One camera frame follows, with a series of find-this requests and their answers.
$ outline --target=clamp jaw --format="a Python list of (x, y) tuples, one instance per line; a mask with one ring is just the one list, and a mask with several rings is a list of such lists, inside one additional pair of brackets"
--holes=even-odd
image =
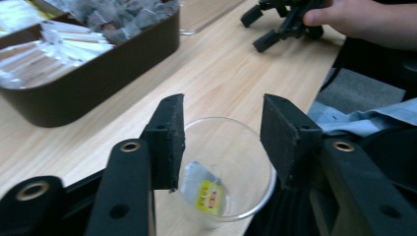
[(153, 190), (178, 188), (182, 102), (183, 94), (165, 97), (138, 139), (113, 147), (104, 170), (66, 188), (55, 176), (16, 185), (0, 201), (0, 235), (156, 235)]
[(395, 164), (386, 175), (375, 162), (381, 156), (371, 157), (348, 138), (322, 136), (320, 127), (289, 100), (265, 95), (261, 142), (280, 181), (282, 191), (269, 201), (278, 206), (274, 215), (284, 210), (282, 228), (299, 218), (289, 216), (294, 208), (287, 203), (277, 203), (285, 193), (307, 190), (320, 235), (417, 235), (415, 188), (392, 179), (401, 174), (394, 172), (401, 171)]
[(248, 28), (254, 21), (260, 18), (262, 11), (275, 9), (285, 21), (278, 29), (273, 29), (254, 42), (259, 52), (264, 52), (280, 40), (288, 37), (300, 38), (307, 33), (311, 38), (322, 37), (322, 27), (307, 27), (303, 24), (303, 16), (311, 9), (323, 8), (324, 0), (260, 0), (259, 4), (246, 12), (242, 18), (242, 24)]

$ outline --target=tea bag packet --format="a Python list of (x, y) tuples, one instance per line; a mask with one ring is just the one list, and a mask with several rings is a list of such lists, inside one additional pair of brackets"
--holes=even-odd
[(185, 166), (180, 192), (186, 202), (198, 210), (214, 215), (221, 214), (225, 203), (221, 179), (198, 161), (192, 161)]
[(61, 0), (77, 20), (119, 44), (179, 10), (177, 0)]
[(14, 32), (35, 25), (45, 20), (33, 5), (24, 0), (0, 1), (0, 28), (6, 32)]
[(65, 0), (44, 0), (56, 9), (60, 9), (62, 12), (69, 12), (67, 1)]
[(27, 89), (52, 82), (113, 48), (91, 29), (46, 21), (40, 24), (43, 40), (0, 51), (0, 86)]

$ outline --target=clear plastic cup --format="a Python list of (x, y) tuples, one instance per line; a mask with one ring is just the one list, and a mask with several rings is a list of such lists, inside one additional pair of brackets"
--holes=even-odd
[(210, 117), (187, 125), (185, 135), (176, 196), (189, 219), (213, 229), (265, 205), (276, 173), (256, 132), (236, 120)]

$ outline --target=light blue shirt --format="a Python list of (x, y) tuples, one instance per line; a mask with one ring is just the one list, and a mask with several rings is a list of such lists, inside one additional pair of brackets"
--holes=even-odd
[(344, 114), (315, 101), (308, 116), (323, 129), (326, 135), (353, 133), (366, 137), (387, 128), (417, 126), (417, 98), (350, 114)]

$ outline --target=person's hand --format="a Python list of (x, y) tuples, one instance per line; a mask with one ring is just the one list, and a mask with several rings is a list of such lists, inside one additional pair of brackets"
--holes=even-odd
[(372, 0), (333, 0), (322, 9), (310, 10), (304, 15), (304, 25), (329, 25), (350, 36), (360, 37), (370, 27), (370, 14), (378, 12), (380, 4)]
[(385, 5), (373, 0), (332, 0), (308, 11), (304, 25), (329, 25), (348, 37), (402, 50), (417, 51), (417, 4)]

